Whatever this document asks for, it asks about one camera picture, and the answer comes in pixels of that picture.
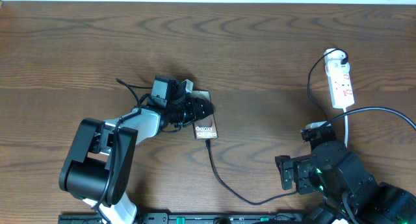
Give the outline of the white power strip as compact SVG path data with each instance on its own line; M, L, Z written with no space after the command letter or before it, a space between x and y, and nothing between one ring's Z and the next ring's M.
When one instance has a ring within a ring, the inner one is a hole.
M334 108L346 109L355 103L349 71L350 64L348 62L346 64L341 64L340 60L326 62L325 72Z

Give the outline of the white USB charger plug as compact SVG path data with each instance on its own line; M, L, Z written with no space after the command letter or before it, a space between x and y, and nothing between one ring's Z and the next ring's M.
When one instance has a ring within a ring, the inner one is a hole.
M324 61L327 64L330 60L339 60L341 65L348 62L348 53L343 49L331 48L324 52Z

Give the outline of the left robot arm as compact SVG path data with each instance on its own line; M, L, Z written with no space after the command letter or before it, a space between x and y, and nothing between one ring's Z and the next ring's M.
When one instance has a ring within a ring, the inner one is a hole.
M209 92L192 81L156 76L136 105L115 119L81 121L60 172L60 189L91 206L101 223L134 223L125 190L136 146L173 126L178 132L214 112Z

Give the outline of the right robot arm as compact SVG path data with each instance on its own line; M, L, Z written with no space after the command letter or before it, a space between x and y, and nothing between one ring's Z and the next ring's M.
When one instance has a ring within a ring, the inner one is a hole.
M300 195L320 192L337 218L351 223L415 223L415 196L376 182L343 142L315 145L306 156L276 156L275 162L284 190L295 185Z

